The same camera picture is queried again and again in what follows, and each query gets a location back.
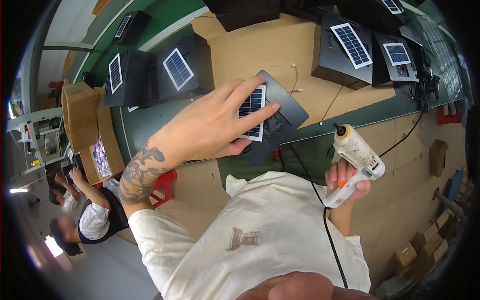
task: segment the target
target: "cream t-shirt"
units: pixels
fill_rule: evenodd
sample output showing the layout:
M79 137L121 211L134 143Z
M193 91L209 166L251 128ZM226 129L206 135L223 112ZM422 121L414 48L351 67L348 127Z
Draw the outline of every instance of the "cream t-shirt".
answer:
M326 187L316 187L324 198ZM316 272L343 287L324 208L309 181L272 171L249 182L229 175L226 190L232 198L198 241L160 211L130 217L143 263L165 300L235 299L293 271ZM348 287L368 293L360 237L344 237L327 223Z

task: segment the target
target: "tattoo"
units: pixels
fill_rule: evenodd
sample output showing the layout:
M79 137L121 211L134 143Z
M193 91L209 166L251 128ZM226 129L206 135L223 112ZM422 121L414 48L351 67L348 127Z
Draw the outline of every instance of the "tattoo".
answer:
M170 168L155 167L164 161L163 153L151 147L148 141L123 172L120 179L120 200L126 205L149 201L158 176L170 170Z

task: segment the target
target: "floor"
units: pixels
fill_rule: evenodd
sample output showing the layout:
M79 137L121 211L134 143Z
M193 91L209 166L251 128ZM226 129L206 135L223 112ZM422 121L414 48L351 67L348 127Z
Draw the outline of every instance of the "floor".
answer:
M422 117L416 129L383 157L386 173L372 183L372 191L354 205L352 235L359 235L370 269L372 290L395 274L393 254L425 227L439 209L433 191L465 166L465 130L461 124L436 125L436 110ZM358 129L378 154L409 132L419 113ZM449 144L440 178L429 174L428 148L435 138ZM215 160L176 168L176 199L159 209L174 216L200 238L228 202ZM120 233L133 241L129 230Z

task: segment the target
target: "white wall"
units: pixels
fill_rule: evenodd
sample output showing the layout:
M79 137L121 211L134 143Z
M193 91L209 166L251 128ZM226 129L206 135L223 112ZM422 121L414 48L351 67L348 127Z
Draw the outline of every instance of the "white wall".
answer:
M97 0L62 0L53 17L45 41L81 42L87 29L95 19L92 15ZM38 96L45 96L51 89L50 82L61 81L66 50L46 50L42 52L38 73Z

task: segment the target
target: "white solar panel frame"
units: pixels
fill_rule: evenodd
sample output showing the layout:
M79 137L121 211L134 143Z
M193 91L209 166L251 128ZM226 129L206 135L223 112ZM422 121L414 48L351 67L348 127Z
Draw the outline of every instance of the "white solar panel frame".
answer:
M383 46L385 48L385 51L387 52L387 55L388 55L388 58L390 59L390 62L392 63L392 66L406 65L406 64L412 63L410 61L410 56L408 55L407 49L405 49L404 44L402 44L402 43L389 43L388 44L387 43L387 44L383 44ZM394 62L393 59L392 59L392 56L388 52L388 48L387 48L388 46L401 46L403 48L403 50L405 51L405 55L407 56L408 60Z
M120 73L120 84L117 85L115 88L113 87L113 82L112 82L112 64L114 63L117 63L118 66L119 66L119 73ZM109 79L110 79L110 89L112 91L112 95L113 93L115 93L115 91L123 84L123 78L122 78L122 74L121 74L121 65L120 65L120 53L117 53L117 55L115 55L115 57L112 59L112 61L108 64L108 74L109 74Z
M348 28L353 32L353 34L355 35L355 37L357 38L357 40L360 42L360 45L361 45L361 47L362 47L362 50L365 52L365 54L366 54L367 57L368 57L368 61L367 61L367 62L362 62L362 63L359 64L359 65L356 65L356 64L355 64L355 61L353 60L352 55L351 55L350 52L348 51L347 46L346 46L345 43L342 41L342 39L340 38L340 36L338 35L338 33L335 31L335 29L343 28L343 27L348 27ZM350 58L350 61L352 62L353 67L354 67L355 69L359 69L359 68L361 68L361 67L364 67L364 66L368 66L368 65L370 65L370 64L373 64L372 58L371 58L370 55L368 54L367 49L365 48L364 44L361 42L361 39L359 38L359 36L358 36L357 33L355 32L355 30L353 30L352 25L351 25L350 23L343 23L343 24L339 24L339 25L335 25L335 26L330 26L330 29L333 31L333 33L334 33L335 36L337 37L337 39L338 39L338 41L340 42L340 44L342 44L343 49L344 49L345 52L347 53L348 58Z
M177 82L175 81L175 78L173 78L173 75L172 75L172 73L170 72L170 69L169 69L168 66L167 66L167 60L169 60L175 52L178 53L178 55L180 56L181 60L183 61L183 63L184 63L185 66L187 67L188 72L190 73L190 76L189 76L187 79L185 79L185 81L184 81L182 84L180 84L180 86L177 85ZM193 72L192 72L192 70L191 70L190 67L188 66L188 64L187 64L187 62L185 61L185 59L183 58L183 56L180 54L180 51L179 51L178 48L175 48L175 49L172 51L172 53L170 53L170 55L167 56L167 58L163 61L163 66L165 67L165 70L167 70L167 73L168 73L170 79L172 80L173 85L175 86L175 88L177 89L177 91L179 91L179 90L193 77Z
M267 88L266 85L259 85L257 88L255 88L255 89L261 89L262 90L262 102L260 104L260 109L265 107L266 88ZM240 108L239 108L239 110L237 110L237 118L240 119ZM262 123L260 123L259 127L260 127L260 135L259 136L249 136L249 135L243 135L242 134L239 137L239 139L245 138L245 139L249 139L251 141L261 142L262 139L263 139L263 136L264 136L264 122L263 121L262 121Z
M392 14L402 13L402 10L398 7L398 5L397 5L393 0L389 0L389 1L392 2L393 5L395 5L395 7L398 9L398 11L393 11L393 10L387 5L387 3L385 2L385 0L382 0L382 2L385 4L385 6L388 8L388 10L389 10Z
M125 17L123 17L123 20L121 21L120 23L120 26L115 34L115 37L121 37L121 34L123 33L123 31L125 30L125 28L127 27L127 24L128 22L130 21L130 19L132 18L132 15L126 15Z

